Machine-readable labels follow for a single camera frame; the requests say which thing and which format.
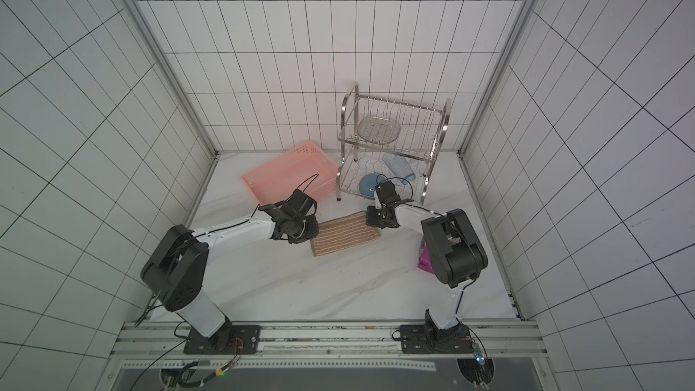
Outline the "brown striped square dishcloth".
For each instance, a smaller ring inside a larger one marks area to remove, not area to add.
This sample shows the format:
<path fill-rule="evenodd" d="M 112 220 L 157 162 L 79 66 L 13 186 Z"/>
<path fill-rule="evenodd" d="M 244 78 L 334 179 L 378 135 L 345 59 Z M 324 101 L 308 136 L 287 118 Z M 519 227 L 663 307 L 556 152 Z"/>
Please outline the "brown striped square dishcloth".
<path fill-rule="evenodd" d="M 367 224 L 367 212 L 360 211 L 319 223 L 319 233 L 311 239 L 311 251 L 314 257 L 330 255 L 379 238 L 380 231 Z"/>

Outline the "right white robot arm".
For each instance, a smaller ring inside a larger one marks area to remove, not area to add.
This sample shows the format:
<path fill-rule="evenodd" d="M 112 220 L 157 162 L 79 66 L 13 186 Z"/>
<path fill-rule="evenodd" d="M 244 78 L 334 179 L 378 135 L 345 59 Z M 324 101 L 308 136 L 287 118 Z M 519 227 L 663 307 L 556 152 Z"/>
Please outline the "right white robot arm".
<path fill-rule="evenodd" d="M 375 186 L 375 204 L 367 208 L 367 225 L 376 228 L 405 227 L 423 235 L 430 266 L 447 287 L 425 311 L 422 324 L 402 325 L 392 334 L 405 354 L 471 354 L 486 360 L 483 345 L 457 317 L 467 288 L 478 281 L 489 260 L 472 223 L 461 209 L 444 214 L 414 205 L 384 180 Z"/>

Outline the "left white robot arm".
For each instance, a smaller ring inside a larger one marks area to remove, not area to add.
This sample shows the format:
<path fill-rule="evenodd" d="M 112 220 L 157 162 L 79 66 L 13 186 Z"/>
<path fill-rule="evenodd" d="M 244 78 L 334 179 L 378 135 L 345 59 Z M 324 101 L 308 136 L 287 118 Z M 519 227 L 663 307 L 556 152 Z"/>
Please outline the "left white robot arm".
<path fill-rule="evenodd" d="M 140 272 L 168 312 L 190 326 L 187 355 L 254 354 L 261 327 L 235 325 L 204 291 L 211 262 L 243 246 L 273 240 L 301 244 L 319 234 L 317 201 L 296 189 L 289 198 L 257 208 L 246 217 L 210 228 L 171 227 Z"/>

